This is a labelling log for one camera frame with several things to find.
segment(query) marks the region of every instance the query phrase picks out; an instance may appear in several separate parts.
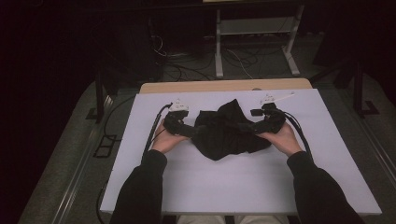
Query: black garment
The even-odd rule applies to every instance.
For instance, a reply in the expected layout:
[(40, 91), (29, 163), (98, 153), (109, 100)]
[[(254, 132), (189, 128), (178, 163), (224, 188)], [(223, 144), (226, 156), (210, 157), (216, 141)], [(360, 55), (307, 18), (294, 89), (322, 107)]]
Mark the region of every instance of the black garment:
[[(120, 191), (110, 224), (161, 223), (163, 170), (166, 157), (150, 150)], [(290, 156), (297, 210), (302, 224), (364, 223), (348, 204), (337, 182), (318, 168), (305, 152)]]
[(252, 153), (271, 146), (265, 139), (242, 132), (239, 123), (253, 122), (245, 117), (236, 100), (222, 105), (218, 111), (201, 111), (194, 124), (198, 131), (191, 141), (213, 161), (230, 154)]

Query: floor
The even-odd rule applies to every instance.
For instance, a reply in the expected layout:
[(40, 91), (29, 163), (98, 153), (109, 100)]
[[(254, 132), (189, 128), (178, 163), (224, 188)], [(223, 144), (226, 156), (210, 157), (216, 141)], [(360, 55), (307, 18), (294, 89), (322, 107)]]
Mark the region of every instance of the floor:
[[(224, 79), (292, 77), (281, 48), (285, 35), (241, 35), (223, 40)], [(292, 50), (301, 77), (310, 78), (325, 68), (312, 64), (322, 35), (299, 35)], [(213, 80), (215, 78), (213, 37), (205, 38), (199, 54), (164, 48), (162, 81)], [(396, 161), (395, 107), (378, 83), (369, 76), (363, 80), (363, 100), (372, 101), (379, 115), (359, 118), (352, 109), (353, 86), (337, 90), (332, 81), (336, 72), (313, 84), (332, 114), (352, 157), (383, 214), (368, 216), (366, 223), (393, 223), (396, 220), (396, 185), (389, 178), (377, 148), (382, 147), (390, 161)], [(106, 98), (105, 119), (101, 123), (86, 119), (95, 108), (94, 85), (81, 95), (64, 129), (49, 164), (27, 204), (20, 223), (96, 223), (96, 206), (106, 188), (119, 143), (108, 158), (92, 156), (104, 132), (122, 138), (123, 128), (138, 90), (123, 89), (117, 96)], [(108, 223), (109, 214), (99, 212), (101, 223)]]

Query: white tabletop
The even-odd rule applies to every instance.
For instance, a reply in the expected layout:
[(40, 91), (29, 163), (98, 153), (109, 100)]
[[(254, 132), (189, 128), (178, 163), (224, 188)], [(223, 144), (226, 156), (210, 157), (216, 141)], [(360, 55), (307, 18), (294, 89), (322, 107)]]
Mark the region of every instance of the white tabletop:
[[(158, 111), (176, 99), (190, 107), (185, 123), (193, 125), (200, 110), (217, 110), (237, 99), (245, 116), (260, 108), (266, 94), (295, 95), (276, 102), (299, 120), (317, 166), (339, 183), (348, 202), (361, 215), (381, 210), (367, 187), (317, 90), (217, 91), (138, 94), (134, 100), (113, 171), (101, 205), (114, 211), (120, 188), (140, 164)], [(204, 157), (191, 141), (166, 154), (163, 175), (165, 214), (296, 214), (292, 175), (287, 157), (274, 147), (252, 154), (230, 155), (220, 161)]]

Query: forearm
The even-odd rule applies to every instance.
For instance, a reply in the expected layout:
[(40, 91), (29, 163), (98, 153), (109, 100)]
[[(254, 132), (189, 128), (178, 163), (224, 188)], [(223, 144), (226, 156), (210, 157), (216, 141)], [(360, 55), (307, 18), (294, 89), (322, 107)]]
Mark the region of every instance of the forearm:
[(110, 223), (161, 223), (165, 156), (150, 150), (123, 184)]
[(297, 211), (306, 223), (363, 223), (337, 182), (319, 169), (305, 152), (290, 156)]

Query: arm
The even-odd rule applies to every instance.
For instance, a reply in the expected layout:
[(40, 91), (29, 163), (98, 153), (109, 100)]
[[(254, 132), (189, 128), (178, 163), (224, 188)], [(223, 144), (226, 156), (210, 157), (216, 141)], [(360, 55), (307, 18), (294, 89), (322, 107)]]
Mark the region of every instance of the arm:
[(289, 124), (285, 123), (277, 134), (261, 133), (259, 137), (266, 138), (289, 157), (297, 211), (303, 224), (364, 223), (337, 182), (301, 150)]
[(163, 171), (167, 160), (163, 155), (179, 142), (187, 139), (166, 131), (163, 122), (155, 134), (152, 150), (134, 168), (123, 184), (110, 224), (161, 223), (163, 203)]

